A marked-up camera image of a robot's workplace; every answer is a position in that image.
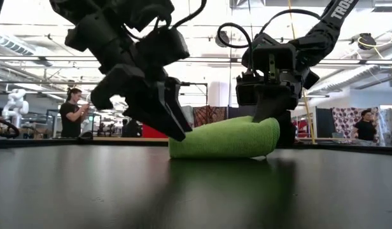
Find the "black metal rack frame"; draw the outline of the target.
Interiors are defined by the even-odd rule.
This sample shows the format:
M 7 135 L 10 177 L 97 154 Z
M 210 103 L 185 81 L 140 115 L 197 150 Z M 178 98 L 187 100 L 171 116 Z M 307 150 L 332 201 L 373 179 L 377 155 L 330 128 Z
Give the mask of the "black metal rack frame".
M 181 82 L 180 101 L 184 106 L 207 106 L 209 85 L 207 83 Z

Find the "white robot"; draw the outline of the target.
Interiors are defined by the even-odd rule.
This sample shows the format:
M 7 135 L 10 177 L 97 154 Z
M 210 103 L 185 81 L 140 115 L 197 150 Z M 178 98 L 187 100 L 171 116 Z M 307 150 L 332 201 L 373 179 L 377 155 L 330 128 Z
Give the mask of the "white robot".
M 2 111 L 3 118 L 11 121 L 17 128 L 21 126 L 22 115 L 26 115 L 29 112 L 29 103 L 24 100 L 25 95 L 26 90 L 13 89 L 8 94 L 8 101 Z

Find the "red cabinet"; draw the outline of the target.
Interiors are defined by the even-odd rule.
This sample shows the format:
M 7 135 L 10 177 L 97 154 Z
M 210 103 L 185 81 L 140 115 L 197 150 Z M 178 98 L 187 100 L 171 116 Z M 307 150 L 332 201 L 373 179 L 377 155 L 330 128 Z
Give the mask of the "red cabinet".
M 143 124 L 143 130 L 142 130 L 142 137 L 143 138 L 150 138 L 150 139 L 166 139 L 167 136 L 154 128 Z

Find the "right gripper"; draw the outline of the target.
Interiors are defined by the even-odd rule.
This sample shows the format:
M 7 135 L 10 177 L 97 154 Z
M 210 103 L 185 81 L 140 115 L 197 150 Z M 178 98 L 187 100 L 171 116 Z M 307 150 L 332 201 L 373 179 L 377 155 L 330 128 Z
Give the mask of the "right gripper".
M 295 142 L 295 126 L 291 113 L 302 97 L 303 89 L 310 89 L 319 76 L 309 67 L 297 62 L 297 49 L 290 43 L 279 43 L 268 34 L 257 34 L 242 56 L 248 70 L 242 78 L 263 78 L 255 87 L 257 96 L 253 122 L 276 118 L 279 124 L 277 146 L 291 146 Z

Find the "floral patterned cloth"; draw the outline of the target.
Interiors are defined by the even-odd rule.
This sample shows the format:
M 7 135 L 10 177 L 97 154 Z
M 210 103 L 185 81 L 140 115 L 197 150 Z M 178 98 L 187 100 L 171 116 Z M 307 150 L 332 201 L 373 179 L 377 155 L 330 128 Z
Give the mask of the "floral patterned cloth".
M 367 110 L 366 108 L 331 108 L 332 118 L 335 125 L 335 131 L 343 133 L 344 138 L 350 138 L 350 133 L 356 123 L 361 120 L 361 112 Z M 375 123 L 376 134 L 374 135 L 374 141 L 379 140 L 379 128 L 378 128 L 378 117 L 379 108 L 372 107 L 368 110 L 371 111 L 372 117 Z

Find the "green towel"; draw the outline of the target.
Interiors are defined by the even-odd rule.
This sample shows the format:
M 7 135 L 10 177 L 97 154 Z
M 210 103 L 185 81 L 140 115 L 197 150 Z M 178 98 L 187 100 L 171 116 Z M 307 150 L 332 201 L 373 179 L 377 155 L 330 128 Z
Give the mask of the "green towel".
M 169 155 L 180 159 L 254 158 L 273 152 L 280 137 L 275 118 L 258 123 L 242 116 L 199 126 L 179 142 L 169 139 Z

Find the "dark partition panel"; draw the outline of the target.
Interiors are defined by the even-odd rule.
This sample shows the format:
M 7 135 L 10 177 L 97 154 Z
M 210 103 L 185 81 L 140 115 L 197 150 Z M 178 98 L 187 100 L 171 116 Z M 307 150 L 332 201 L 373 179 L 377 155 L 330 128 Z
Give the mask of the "dark partition panel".
M 318 138 L 332 138 L 335 125 L 331 109 L 316 108 L 316 129 Z

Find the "person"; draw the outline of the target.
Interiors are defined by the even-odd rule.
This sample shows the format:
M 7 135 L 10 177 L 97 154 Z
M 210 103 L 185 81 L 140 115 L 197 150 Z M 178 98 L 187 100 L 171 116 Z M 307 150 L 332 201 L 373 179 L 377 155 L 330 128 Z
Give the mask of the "person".
M 351 137 L 355 137 L 363 141 L 374 141 L 377 131 L 375 128 L 372 110 L 366 109 L 361 112 L 361 120 L 354 124 Z
M 89 104 L 78 105 L 82 91 L 78 88 L 69 88 L 67 99 L 60 106 L 59 113 L 62 122 L 60 136 L 65 138 L 77 138 L 81 134 L 81 123 L 85 119 Z

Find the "dark red patterned cloth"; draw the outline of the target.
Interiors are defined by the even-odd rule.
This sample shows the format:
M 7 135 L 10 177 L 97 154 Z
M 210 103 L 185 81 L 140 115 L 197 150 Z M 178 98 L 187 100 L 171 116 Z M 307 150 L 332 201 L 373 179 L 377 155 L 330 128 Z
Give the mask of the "dark red patterned cloth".
M 227 107 L 202 106 L 193 108 L 194 127 L 227 119 Z

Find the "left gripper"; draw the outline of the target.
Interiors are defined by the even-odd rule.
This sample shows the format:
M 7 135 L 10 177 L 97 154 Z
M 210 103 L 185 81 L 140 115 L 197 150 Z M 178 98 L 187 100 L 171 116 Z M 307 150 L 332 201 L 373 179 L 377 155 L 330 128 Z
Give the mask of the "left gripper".
M 136 44 L 106 44 L 100 48 L 100 72 L 105 77 L 90 94 L 97 110 L 111 109 L 110 98 L 125 96 L 123 112 L 155 130 L 182 141 L 192 128 L 178 101 L 180 80 L 168 79 L 164 67 L 146 63 Z

